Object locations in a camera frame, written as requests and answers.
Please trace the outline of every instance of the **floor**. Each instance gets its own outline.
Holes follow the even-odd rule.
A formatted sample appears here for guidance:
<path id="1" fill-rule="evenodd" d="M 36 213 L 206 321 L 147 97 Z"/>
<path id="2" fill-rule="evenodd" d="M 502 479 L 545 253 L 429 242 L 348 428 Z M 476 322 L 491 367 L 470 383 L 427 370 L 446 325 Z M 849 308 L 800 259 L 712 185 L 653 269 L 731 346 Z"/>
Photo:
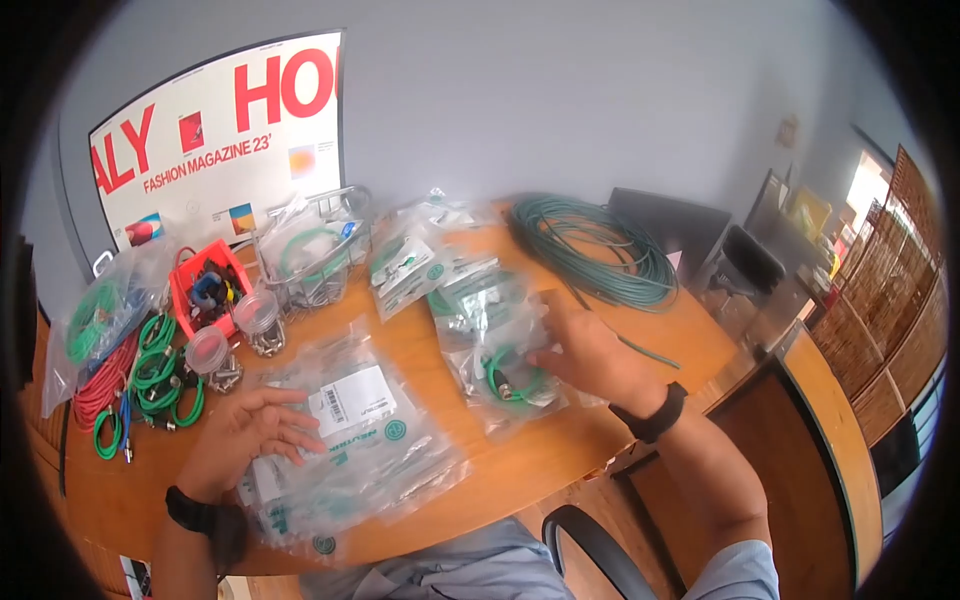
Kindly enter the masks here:
<path id="1" fill-rule="evenodd" d="M 564 504 L 580 507 L 592 516 L 620 544 L 634 560 L 661 600 L 679 597 L 668 582 L 667 576 L 657 562 L 647 539 L 640 533 L 633 505 L 610 477 L 598 477 L 569 486 L 541 502 L 516 514 L 537 538 L 543 518 Z M 587 554 L 569 538 L 561 541 L 566 566 L 566 584 L 577 600 L 620 600 L 603 573 L 592 563 Z M 300 600 L 300 589 L 295 576 L 250 577 L 247 579 L 251 600 Z"/>

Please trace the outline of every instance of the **blue cable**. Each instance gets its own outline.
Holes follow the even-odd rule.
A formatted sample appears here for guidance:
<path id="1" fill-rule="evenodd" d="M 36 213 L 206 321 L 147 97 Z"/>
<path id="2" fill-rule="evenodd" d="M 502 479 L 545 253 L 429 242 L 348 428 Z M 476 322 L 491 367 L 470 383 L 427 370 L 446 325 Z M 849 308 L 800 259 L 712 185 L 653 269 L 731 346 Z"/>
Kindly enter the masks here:
<path id="1" fill-rule="evenodd" d="M 120 396 L 120 421 L 123 422 L 123 435 L 120 438 L 118 448 L 127 447 L 127 438 L 130 436 L 130 401 L 127 399 L 127 391 Z"/>

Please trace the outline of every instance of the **hand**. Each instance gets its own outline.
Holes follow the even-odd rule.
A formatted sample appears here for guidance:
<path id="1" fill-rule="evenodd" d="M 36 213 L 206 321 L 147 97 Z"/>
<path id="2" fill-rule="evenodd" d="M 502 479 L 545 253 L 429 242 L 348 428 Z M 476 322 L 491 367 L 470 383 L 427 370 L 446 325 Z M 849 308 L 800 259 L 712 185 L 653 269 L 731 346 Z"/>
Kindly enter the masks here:
<path id="1" fill-rule="evenodd" d="M 543 324 L 563 353 L 540 350 L 527 360 L 636 417 L 656 413 L 666 400 L 666 385 L 646 359 L 620 342 L 595 313 L 571 307 L 557 294 L 544 295 L 544 300 L 550 311 Z"/>
<path id="2" fill-rule="evenodd" d="M 298 467 L 303 459 L 297 446 L 324 452 L 319 441 L 294 429 L 317 429 L 320 422 L 283 404 L 306 401 L 297 390 L 261 388 L 221 400 L 207 417 L 177 487 L 187 497 L 216 504 L 243 477 L 250 461 L 264 454 L 289 458 Z"/>

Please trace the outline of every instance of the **chair armrest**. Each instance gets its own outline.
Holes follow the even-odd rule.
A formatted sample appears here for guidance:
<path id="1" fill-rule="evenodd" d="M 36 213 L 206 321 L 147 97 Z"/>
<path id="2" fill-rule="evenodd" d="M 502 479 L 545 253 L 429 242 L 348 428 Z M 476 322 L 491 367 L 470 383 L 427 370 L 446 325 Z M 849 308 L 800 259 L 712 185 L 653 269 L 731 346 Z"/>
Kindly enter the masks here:
<path id="1" fill-rule="evenodd" d="M 567 504 L 543 520 L 543 543 L 550 550 L 553 565 L 564 575 L 564 557 L 560 550 L 560 530 L 577 542 L 587 556 L 627 600 L 656 600 L 657 596 L 640 569 L 607 530 L 579 508 Z"/>

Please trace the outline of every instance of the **red cable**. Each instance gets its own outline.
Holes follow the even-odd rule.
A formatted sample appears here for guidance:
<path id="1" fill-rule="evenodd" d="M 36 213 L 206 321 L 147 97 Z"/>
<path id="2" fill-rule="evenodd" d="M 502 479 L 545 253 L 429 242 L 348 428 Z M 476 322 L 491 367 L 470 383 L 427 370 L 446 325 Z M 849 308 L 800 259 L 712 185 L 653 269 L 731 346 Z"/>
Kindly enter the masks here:
<path id="1" fill-rule="evenodd" d="M 73 417 L 84 433 L 93 431 L 93 422 L 116 399 L 116 391 L 127 383 L 127 373 L 136 355 L 137 334 L 134 331 L 114 350 L 100 369 L 73 395 Z"/>

